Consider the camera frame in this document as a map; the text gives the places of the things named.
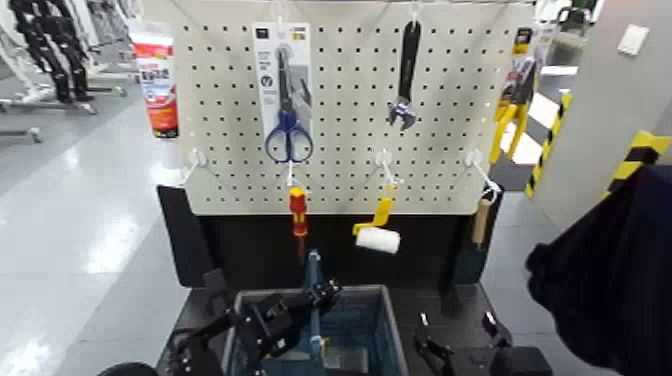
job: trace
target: label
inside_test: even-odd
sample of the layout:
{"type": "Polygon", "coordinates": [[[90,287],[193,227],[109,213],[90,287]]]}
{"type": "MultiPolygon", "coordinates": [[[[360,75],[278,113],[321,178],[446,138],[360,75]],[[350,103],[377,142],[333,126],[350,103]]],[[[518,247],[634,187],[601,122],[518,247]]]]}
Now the label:
{"type": "Polygon", "coordinates": [[[156,137],[177,137],[173,47],[141,43],[135,43],[134,47],[152,132],[156,137]]]}
{"type": "Polygon", "coordinates": [[[516,33],[516,40],[513,41],[513,56],[525,56],[532,42],[533,31],[529,27],[521,27],[516,33]]]}
{"type": "Polygon", "coordinates": [[[310,65],[310,24],[284,22],[253,24],[257,87],[264,137],[278,126],[280,92],[278,90],[278,47],[289,53],[289,93],[299,124],[312,136],[312,72],[310,65]]]}

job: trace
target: display rack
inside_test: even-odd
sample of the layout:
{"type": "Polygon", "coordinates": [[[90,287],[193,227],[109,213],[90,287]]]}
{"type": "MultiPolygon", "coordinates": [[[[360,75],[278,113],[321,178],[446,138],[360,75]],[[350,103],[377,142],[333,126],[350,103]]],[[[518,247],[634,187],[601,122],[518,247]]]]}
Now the display rack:
{"type": "MultiPolygon", "coordinates": [[[[400,132],[386,122],[397,95],[401,32],[411,3],[289,1],[287,22],[311,25],[315,153],[296,166],[316,214],[373,212],[392,152],[405,180],[393,214],[472,214],[483,178],[464,165],[489,150],[494,110],[511,68],[519,27],[532,23],[531,2],[432,2],[420,6],[422,37],[413,103],[418,122],[400,132]]],[[[252,24],[273,22],[270,1],[146,0],[146,18],[175,36],[183,149],[208,158],[186,183],[198,215],[285,214],[287,165],[264,152],[252,24]]],[[[489,169],[483,162],[485,171],[489,169]]]]}

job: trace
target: gray floor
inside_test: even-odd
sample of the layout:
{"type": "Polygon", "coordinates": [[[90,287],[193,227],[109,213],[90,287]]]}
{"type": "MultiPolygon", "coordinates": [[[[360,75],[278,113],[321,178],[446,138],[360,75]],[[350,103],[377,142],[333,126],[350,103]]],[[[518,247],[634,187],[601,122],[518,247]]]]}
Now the gray floor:
{"type": "Polygon", "coordinates": [[[527,292],[525,259],[537,243],[559,235],[555,226],[524,193],[507,193],[495,224],[481,283],[516,345],[539,347],[556,375],[615,375],[588,366],[572,355],[555,334],[553,318],[527,292]]]}
{"type": "Polygon", "coordinates": [[[153,364],[188,294],[155,191],[179,180],[177,143],[152,136],[135,84],[96,104],[97,116],[0,114],[45,141],[0,138],[0,375],[153,364]]]}

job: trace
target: hazard stripe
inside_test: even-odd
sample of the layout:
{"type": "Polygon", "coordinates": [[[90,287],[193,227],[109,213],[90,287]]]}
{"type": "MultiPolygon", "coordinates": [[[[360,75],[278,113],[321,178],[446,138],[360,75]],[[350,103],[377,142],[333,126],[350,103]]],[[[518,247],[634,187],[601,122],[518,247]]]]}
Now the hazard stripe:
{"type": "Polygon", "coordinates": [[[571,94],[564,94],[562,96],[560,108],[558,108],[558,114],[555,117],[553,126],[548,130],[546,141],[544,141],[544,144],[541,147],[541,156],[539,157],[539,162],[537,162],[537,165],[532,169],[530,180],[525,186],[525,194],[527,194],[528,197],[534,196],[535,190],[544,171],[544,165],[551,156],[553,142],[557,139],[558,133],[560,132],[562,124],[565,120],[565,114],[567,113],[567,110],[569,110],[569,106],[572,104],[572,98],[573,97],[571,94]]]}
{"type": "Polygon", "coordinates": [[[625,181],[640,167],[656,163],[670,146],[671,141],[672,137],[656,137],[646,131],[637,132],[632,144],[630,144],[628,154],[616,169],[607,191],[602,195],[602,199],[623,186],[625,181]]]}

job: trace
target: plastic basket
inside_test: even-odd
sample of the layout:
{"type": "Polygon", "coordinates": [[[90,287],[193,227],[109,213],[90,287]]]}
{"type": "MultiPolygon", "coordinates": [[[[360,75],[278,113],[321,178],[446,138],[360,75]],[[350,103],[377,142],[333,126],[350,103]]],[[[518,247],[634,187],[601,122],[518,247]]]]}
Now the plastic basket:
{"type": "MultiPolygon", "coordinates": [[[[300,290],[243,291],[236,297],[235,309],[240,312],[244,303],[258,302],[264,297],[279,292],[296,294],[300,290]]],[[[323,375],[371,375],[408,376],[401,340],[390,297],[385,286],[344,287],[333,310],[320,318],[320,334],[326,339],[326,354],[322,359],[310,360],[307,356],[310,340],[309,326],[304,328],[301,342],[292,354],[306,357],[284,356],[262,362],[267,375],[323,376],[323,375]],[[329,356],[330,349],[338,349],[338,356],[329,356]],[[339,362],[354,362],[359,370],[339,369],[339,362]]],[[[240,340],[235,329],[226,339],[222,367],[228,376],[243,375],[246,357],[240,350],[240,340]]]]}

